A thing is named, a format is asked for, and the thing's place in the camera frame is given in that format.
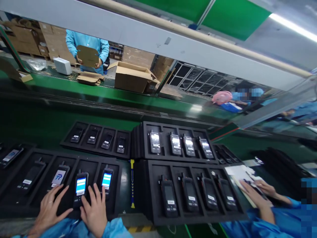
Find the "blue screen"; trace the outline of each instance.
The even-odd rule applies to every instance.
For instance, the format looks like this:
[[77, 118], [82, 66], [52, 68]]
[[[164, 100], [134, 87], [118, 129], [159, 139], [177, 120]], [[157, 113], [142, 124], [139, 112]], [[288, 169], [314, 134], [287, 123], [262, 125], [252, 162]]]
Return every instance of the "blue screen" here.
[[109, 187], [110, 187], [111, 176], [112, 175], [109, 173], [103, 174], [102, 186], [104, 186], [105, 189], [109, 189]]
[[86, 189], [86, 178], [77, 179], [76, 195], [84, 195]]

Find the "white box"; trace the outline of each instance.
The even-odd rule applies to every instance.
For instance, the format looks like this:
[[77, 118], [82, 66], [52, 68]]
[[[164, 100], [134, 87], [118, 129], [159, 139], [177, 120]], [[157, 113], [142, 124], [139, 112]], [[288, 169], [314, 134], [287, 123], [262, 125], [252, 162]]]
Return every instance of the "white box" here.
[[72, 73], [70, 62], [62, 58], [53, 59], [57, 72], [69, 75]]

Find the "fluorescent light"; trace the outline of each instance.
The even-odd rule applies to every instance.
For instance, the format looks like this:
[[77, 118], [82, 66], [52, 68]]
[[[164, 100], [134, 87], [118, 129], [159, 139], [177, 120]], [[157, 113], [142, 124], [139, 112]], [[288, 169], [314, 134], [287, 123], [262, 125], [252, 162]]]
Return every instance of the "fluorescent light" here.
[[276, 15], [275, 13], [272, 13], [269, 18], [273, 19], [274, 21], [277, 21], [278, 23], [282, 24], [283, 26], [286, 26], [287, 28], [290, 28], [291, 30], [301, 34], [302, 36], [307, 37], [308, 39], [315, 41], [317, 43], [317, 35], [305, 30], [304, 28], [300, 27], [299, 25], [296, 25], [295, 23], [286, 20], [283, 17], [280, 17], [279, 15]]

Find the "plastic bag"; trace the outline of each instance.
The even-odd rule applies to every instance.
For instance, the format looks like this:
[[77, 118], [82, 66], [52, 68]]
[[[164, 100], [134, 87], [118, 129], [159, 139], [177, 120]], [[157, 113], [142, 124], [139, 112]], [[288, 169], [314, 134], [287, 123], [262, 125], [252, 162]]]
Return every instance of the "plastic bag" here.
[[47, 68], [46, 60], [43, 59], [28, 59], [26, 62], [29, 64], [32, 70], [35, 71], [41, 71], [42, 69]]

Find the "pink hat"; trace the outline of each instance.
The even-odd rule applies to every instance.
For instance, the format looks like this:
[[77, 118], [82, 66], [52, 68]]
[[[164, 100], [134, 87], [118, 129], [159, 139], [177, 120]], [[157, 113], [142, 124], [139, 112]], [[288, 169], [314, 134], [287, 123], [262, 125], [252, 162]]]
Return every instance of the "pink hat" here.
[[232, 94], [228, 91], [219, 91], [213, 97], [213, 103], [217, 103], [218, 105], [229, 102], [232, 99]]

